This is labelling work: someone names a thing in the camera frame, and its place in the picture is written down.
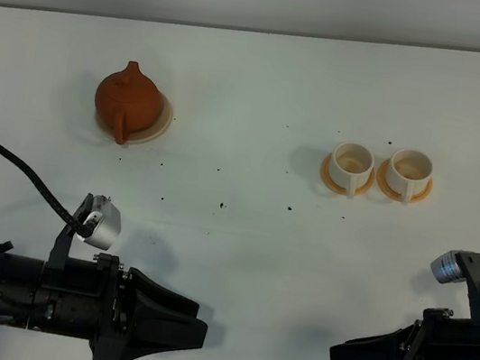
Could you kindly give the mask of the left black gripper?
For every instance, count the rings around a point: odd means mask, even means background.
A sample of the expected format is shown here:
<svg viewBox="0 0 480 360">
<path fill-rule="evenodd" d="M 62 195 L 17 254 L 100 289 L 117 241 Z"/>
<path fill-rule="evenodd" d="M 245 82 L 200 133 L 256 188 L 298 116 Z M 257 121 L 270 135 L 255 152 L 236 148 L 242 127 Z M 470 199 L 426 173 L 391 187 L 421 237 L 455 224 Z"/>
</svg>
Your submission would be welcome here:
<svg viewBox="0 0 480 360">
<path fill-rule="evenodd" d="M 30 329 L 86 339 L 93 360 L 135 360 L 203 347 L 208 325 L 197 318 L 198 303 L 135 268 L 129 269 L 137 292 L 128 321 L 127 280 L 119 260 L 101 253 L 92 262 L 66 258 L 61 271 L 46 266 L 34 294 Z"/>
</svg>

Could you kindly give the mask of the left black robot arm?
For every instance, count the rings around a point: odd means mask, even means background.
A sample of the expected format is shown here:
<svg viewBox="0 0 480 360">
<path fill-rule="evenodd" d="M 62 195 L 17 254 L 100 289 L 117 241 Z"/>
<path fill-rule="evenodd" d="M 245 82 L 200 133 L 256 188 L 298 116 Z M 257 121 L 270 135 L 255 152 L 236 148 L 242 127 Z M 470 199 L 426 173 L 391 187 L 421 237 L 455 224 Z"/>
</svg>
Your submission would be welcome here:
<svg viewBox="0 0 480 360">
<path fill-rule="evenodd" d="M 134 360 L 199 349 L 207 324 L 198 304 L 119 259 L 68 258 L 62 269 L 0 244 L 0 325 L 87 340 L 93 360 Z"/>
</svg>

